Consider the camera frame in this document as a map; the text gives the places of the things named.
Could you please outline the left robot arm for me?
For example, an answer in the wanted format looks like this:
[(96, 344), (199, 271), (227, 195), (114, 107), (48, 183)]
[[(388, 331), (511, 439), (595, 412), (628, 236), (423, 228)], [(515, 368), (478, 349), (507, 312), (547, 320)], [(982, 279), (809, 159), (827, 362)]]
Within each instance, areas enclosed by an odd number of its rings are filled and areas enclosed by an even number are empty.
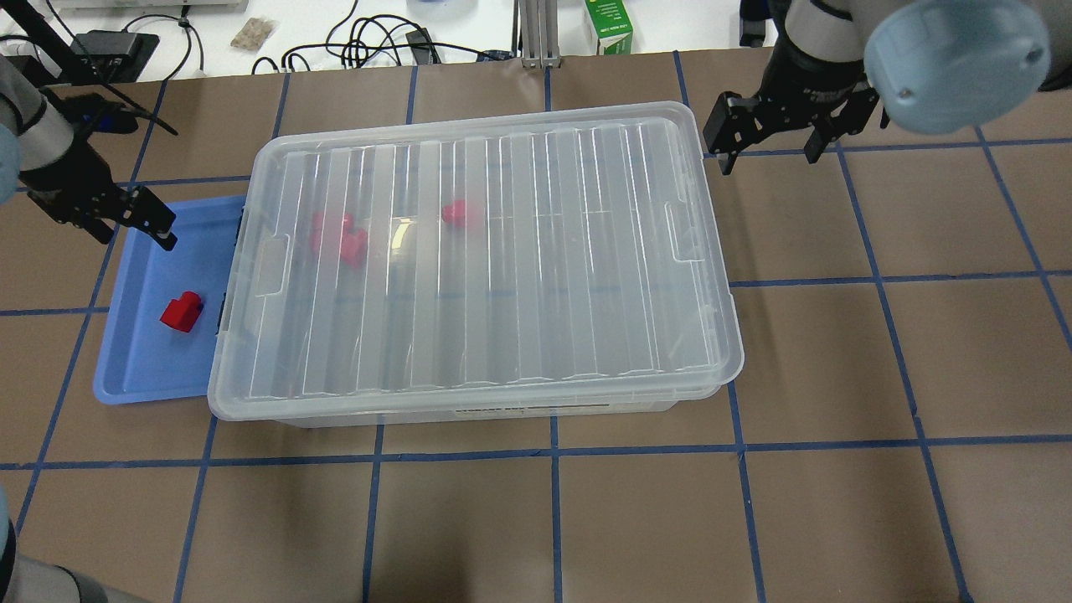
[(100, 244), (111, 242), (116, 227), (128, 227), (172, 251), (176, 214), (145, 186), (119, 186), (90, 139), (137, 132), (142, 120), (172, 135), (177, 131), (118, 91), (114, 99), (61, 98), (28, 80), (8, 57), (1, 73), (3, 202), (23, 187), (50, 220), (81, 229)]

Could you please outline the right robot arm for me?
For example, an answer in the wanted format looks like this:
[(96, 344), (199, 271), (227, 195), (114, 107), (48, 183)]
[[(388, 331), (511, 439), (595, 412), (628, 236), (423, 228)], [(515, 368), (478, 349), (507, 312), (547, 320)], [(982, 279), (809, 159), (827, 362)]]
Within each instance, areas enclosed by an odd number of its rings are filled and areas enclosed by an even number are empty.
[(723, 174), (781, 132), (803, 152), (868, 126), (946, 135), (1069, 88), (1068, 1), (743, 1), (740, 42), (778, 36), (753, 95), (720, 93), (702, 130)]

